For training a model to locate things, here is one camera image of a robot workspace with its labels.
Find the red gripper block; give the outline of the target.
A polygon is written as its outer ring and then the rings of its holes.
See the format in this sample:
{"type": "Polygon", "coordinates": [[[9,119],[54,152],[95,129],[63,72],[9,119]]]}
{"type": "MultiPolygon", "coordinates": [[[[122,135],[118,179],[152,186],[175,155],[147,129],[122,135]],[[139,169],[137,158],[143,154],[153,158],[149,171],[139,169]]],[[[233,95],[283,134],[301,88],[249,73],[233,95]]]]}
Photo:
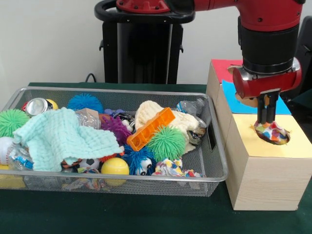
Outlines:
{"type": "Polygon", "coordinates": [[[294,58],[292,67],[285,73],[269,75],[254,75],[243,67],[233,70],[233,83],[236,92],[242,99],[257,97],[257,122],[260,124],[275,121],[276,103],[279,92],[295,89],[301,82],[302,70],[299,60],[294,58]],[[268,94],[269,104],[265,104],[265,94],[268,94]]]}

